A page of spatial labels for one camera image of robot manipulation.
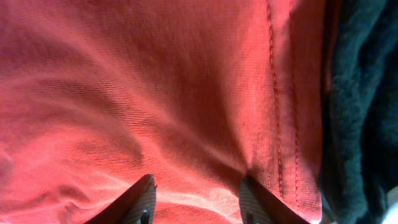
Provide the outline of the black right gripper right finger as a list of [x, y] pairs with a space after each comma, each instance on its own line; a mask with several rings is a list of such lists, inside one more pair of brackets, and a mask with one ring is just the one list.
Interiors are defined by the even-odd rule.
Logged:
[[252, 177], [240, 184], [239, 208], [244, 224], [308, 224]]

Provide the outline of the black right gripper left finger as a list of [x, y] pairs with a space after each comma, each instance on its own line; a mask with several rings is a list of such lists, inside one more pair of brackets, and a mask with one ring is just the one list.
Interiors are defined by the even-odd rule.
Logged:
[[153, 224], [156, 189], [154, 176], [144, 175], [86, 224]]

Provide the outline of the red soccer t-shirt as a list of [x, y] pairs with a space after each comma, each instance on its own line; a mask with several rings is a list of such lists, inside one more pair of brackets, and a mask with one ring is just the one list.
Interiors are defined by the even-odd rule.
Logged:
[[142, 176], [156, 223], [241, 223], [249, 175], [322, 219], [326, 2], [1, 2], [1, 222], [84, 223]]

